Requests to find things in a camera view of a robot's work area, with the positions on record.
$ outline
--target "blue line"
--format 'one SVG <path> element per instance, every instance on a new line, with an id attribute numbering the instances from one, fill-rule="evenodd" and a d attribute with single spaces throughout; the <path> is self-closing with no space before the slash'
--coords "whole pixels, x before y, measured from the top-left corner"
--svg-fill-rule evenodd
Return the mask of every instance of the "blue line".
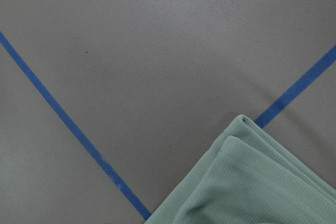
<path id="1" fill-rule="evenodd" d="M 147 220 L 151 213 L 147 210 L 139 198 L 132 192 L 128 185 L 122 180 L 122 178 L 114 171 L 112 166 L 107 163 L 103 157 L 100 155 L 98 150 L 90 142 L 90 140 L 84 135 L 80 128 L 74 123 L 74 121 L 68 116 L 64 109 L 58 104 L 55 98 L 49 93 L 42 82 L 37 78 L 37 76 L 32 72 L 29 66 L 24 62 L 21 56 L 15 51 L 15 49 L 10 45 L 6 37 L 0 31 L 0 42 L 3 47 L 7 50 L 12 59 L 18 64 L 23 73 L 28 77 L 36 89 L 40 92 L 43 98 L 49 103 L 52 109 L 58 114 L 65 125 L 71 130 L 78 141 L 84 146 L 84 148 L 90 153 L 93 159 L 100 165 L 104 172 L 110 177 L 110 179 L 115 183 L 117 188 L 122 191 L 130 203 L 136 208 L 136 210 L 141 214 L 141 216 Z"/>
<path id="2" fill-rule="evenodd" d="M 336 61 L 336 45 L 330 49 L 318 62 L 315 63 L 299 80 L 297 80 L 285 93 L 282 94 L 267 110 L 265 110 L 255 123 L 265 127 L 287 105 L 289 105 L 306 87 L 311 85 L 328 67 Z"/>

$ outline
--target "gray surface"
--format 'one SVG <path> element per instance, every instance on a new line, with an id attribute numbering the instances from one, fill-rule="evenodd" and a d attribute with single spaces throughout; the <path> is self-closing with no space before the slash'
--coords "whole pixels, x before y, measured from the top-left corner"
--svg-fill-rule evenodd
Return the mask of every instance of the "gray surface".
<path id="1" fill-rule="evenodd" d="M 0 0 L 0 29 L 151 210 L 336 42 L 335 0 Z M 336 66 L 265 130 L 336 187 Z M 1 223 L 142 223 L 0 47 Z"/>

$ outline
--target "folded cloth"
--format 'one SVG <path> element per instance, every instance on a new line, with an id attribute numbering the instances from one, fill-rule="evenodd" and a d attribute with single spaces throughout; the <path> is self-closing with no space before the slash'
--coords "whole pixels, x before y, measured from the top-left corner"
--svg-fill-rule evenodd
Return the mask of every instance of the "folded cloth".
<path id="1" fill-rule="evenodd" d="M 239 115 L 145 224 L 336 224 L 336 190 Z"/>

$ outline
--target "light green towel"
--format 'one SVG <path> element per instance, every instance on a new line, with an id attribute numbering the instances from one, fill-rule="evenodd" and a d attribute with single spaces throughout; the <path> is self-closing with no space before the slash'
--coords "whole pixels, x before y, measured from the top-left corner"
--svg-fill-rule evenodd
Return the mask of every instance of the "light green towel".
<path id="1" fill-rule="evenodd" d="M 145 224 L 336 224 L 336 191 L 244 115 Z"/>

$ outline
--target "folded towel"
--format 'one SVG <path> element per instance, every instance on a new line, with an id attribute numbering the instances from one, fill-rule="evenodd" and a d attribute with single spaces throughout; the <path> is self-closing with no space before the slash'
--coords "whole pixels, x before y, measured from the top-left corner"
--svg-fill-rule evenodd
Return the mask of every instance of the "folded towel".
<path id="1" fill-rule="evenodd" d="M 236 117 L 145 224 L 335 224 L 336 190 Z"/>

